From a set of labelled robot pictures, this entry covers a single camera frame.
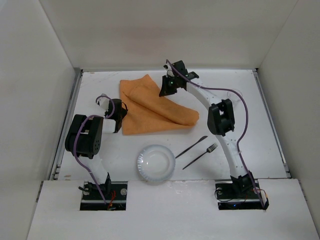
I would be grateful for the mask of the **orange cloth placemat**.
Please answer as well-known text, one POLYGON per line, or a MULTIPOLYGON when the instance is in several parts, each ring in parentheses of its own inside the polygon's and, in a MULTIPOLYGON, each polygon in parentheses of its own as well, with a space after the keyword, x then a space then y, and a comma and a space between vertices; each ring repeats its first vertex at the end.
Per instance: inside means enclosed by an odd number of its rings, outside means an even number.
POLYGON ((122 121, 122 133, 126 136, 191 129, 199 120, 196 110, 160 97, 160 88, 148 74, 121 80, 119 93, 128 108, 122 121))

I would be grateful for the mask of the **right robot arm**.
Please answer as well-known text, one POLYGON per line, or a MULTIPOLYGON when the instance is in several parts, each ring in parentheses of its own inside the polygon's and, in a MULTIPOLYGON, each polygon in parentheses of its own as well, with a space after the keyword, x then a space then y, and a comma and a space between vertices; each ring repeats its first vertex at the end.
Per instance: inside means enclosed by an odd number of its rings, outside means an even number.
POLYGON ((166 69, 166 74, 162 77, 159 96, 174 95, 179 88, 182 88, 200 101, 208 112, 208 130, 216 136, 225 154, 232 188, 238 195, 255 189, 257 185, 253 174, 248 169, 240 150, 240 141, 244 138, 249 126, 249 110, 244 98, 233 89, 205 86, 198 74, 187 70, 182 60, 174 63, 166 60, 163 67, 166 69), (242 102, 245 125, 240 137, 234 136, 235 114, 232 101, 229 98, 218 97, 213 91, 233 93, 242 102))

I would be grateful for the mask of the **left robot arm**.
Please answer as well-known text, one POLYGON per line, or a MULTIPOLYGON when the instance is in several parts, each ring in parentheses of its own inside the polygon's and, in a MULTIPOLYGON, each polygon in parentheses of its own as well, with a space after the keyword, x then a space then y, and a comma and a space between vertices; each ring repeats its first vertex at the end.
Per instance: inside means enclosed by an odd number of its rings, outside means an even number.
POLYGON ((80 189, 88 196, 106 201, 107 197, 114 197, 115 194, 111 192, 110 174, 103 167, 99 155, 102 136, 119 132, 128 107, 121 99, 111 99, 103 94, 97 97, 95 103, 104 110, 104 115, 74 115, 64 145, 92 179, 80 189))

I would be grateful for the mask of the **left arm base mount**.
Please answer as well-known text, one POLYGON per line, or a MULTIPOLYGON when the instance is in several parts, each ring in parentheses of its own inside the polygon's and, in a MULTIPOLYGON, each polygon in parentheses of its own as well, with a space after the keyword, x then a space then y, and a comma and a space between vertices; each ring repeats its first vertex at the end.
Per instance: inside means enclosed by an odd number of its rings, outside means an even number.
POLYGON ((85 182, 78 187, 82 192, 81 211, 125 211, 127 207, 128 182, 112 181, 108 189, 101 184, 104 200, 94 183, 85 182))

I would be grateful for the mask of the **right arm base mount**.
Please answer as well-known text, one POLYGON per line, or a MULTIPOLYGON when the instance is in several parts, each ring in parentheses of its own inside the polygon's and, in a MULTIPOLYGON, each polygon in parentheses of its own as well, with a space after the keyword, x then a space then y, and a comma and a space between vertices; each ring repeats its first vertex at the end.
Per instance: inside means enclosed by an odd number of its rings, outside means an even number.
POLYGON ((220 181, 215 184, 214 196, 219 210, 267 210, 270 202, 266 191, 256 181, 256 190, 250 187, 244 193, 236 193, 232 183, 220 181))

